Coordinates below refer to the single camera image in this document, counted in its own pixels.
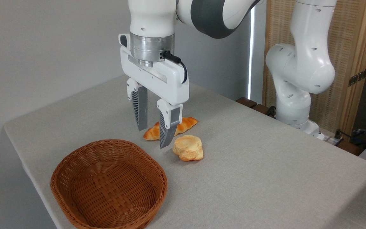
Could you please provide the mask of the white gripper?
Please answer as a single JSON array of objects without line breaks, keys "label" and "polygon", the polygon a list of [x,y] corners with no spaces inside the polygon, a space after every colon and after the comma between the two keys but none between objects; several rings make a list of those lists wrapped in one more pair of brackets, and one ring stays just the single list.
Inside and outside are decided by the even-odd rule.
[{"label": "white gripper", "polygon": [[159,96],[160,149],[170,145],[182,121],[183,105],[189,99],[189,81],[184,84],[185,71],[180,64],[164,60],[152,67],[141,65],[131,54],[130,35],[120,34],[120,56],[127,80],[127,97],[131,101],[139,131],[148,128],[148,90]]}]

